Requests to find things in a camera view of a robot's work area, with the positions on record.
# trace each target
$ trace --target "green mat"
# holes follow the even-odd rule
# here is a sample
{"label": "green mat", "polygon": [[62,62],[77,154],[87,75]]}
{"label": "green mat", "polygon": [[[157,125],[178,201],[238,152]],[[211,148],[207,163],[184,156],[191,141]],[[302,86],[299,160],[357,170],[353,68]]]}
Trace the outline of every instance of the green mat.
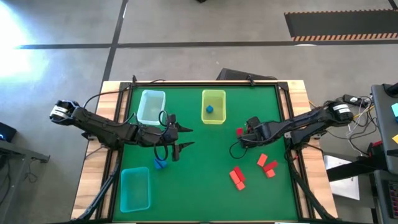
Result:
{"label": "green mat", "polygon": [[[226,121],[205,125],[201,120],[201,93],[205,89],[226,91]],[[137,111],[143,90],[166,93],[165,109],[177,121],[194,131],[180,133],[178,143],[195,141],[185,148],[178,162],[167,159],[167,167],[156,170],[153,148],[125,146],[121,170],[148,167],[152,205],[140,212],[120,211],[120,183],[114,207],[114,222],[139,221],[269,221],[297,220],[294,193],[282,139],[263,147],[249,149],[242,159],[233,159],[228,149],[235,143],[236,128],[258,116],[261,121],[280,121],[273,86],[168,87],[134,90],[130,114]],[[243,153],[233,147],[235,156]],[[261,153],[267,163],[276,160],[276,176],[268,179],[257,165]],[[246,188],[238,191],[229,172],[239,166],[246,177]]]}

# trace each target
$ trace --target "black and orange mat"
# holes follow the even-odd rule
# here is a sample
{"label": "black and orange mat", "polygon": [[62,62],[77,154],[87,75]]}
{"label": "black and orange mat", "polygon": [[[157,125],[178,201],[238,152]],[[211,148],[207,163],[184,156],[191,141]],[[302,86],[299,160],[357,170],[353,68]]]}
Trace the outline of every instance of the black and orange mat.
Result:
{"label": "black and orange mat", "polygon": [[392,9],[285,12],[294,41],[398,38],[398,11]]}

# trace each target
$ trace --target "gray floor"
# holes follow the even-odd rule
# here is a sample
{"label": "gray floor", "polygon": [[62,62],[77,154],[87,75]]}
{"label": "gray floor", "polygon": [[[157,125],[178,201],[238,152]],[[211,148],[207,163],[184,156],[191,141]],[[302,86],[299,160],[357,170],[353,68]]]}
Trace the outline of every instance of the gray floor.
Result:
{"label": "gray floor", "polygon": [[[0,1],[10,32],[0,47],[15,44],[111,43],[121,0]],[[290,40],[283,12],[390,8],[387,0],[194,0],[130,1],[120,43]],[[0,51],[0,121],[15,127],[15,143],[51,154],[33,164],[39,176],[25,183],[9,223],[48,223],[70,217],[87,142],[76,128],[52,124],[58,99],[84,103],[100,90],[109,49]],[[398,45],[118,49],[110,80],[214,80],[223,67],[302,79],[316,104],[344,93],[369,95],[370,86],[396,82]],[[93,102],[89,109],[95,108]],[[346,128],[332,129],[344,136]],[[356,141],[365,149],[373,134]],[[325,135],[322,148],[357,156],[348,142]],[[361,201],[335,197],[339,216],[371,222],[366,177]]]}

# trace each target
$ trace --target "transparent bin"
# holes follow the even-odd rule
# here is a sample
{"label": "transparent bin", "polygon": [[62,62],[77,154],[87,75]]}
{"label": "transparent bin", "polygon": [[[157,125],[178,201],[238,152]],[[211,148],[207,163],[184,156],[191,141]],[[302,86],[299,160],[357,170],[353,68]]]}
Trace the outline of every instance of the transparent bin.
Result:
{"label": "transparent bin", "polygon": [[164,110],[166,94],[164,91],[144,90],[138,106],[137,119],[142,124],[160,125],[159,113]]}
{"label": "transparent bin", "polygon": [[136,212],[150,207],[149,169],[138,167],[121,173],[120,211]]}
{"label": "transparent bin", "polygon": [[[201,93],[201,120],[205,124],[223,124],[226,119],[226,93],[224,90],[203,90]],[[206,108],[213,107],[208,113]]]}

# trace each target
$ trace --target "yellow container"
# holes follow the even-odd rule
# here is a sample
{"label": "yellow container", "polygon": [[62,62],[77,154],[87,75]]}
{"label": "yellow container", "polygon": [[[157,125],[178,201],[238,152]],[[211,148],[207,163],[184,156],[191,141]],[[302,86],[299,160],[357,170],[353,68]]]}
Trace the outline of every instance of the yellow container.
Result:
{"label": "yellow container", "polygon": [[[226,119],[226,93],[224,90],[203,90],[201,93],[201,120],[205,124],[223,124]],[[213,107],[208,113],[206,108]]]}

